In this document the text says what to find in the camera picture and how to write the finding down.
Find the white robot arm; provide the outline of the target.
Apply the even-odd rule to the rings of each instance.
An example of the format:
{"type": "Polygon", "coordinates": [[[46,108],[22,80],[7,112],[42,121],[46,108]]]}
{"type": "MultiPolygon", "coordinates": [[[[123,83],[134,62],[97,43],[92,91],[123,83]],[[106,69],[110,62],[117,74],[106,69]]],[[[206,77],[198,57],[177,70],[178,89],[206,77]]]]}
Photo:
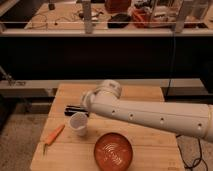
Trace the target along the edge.
{"type": "Polygon", "coordinates": [[[121,100],[121,85],[104,80],[82,95],[88,112],[213,143],[213,105],[121,100]]]}

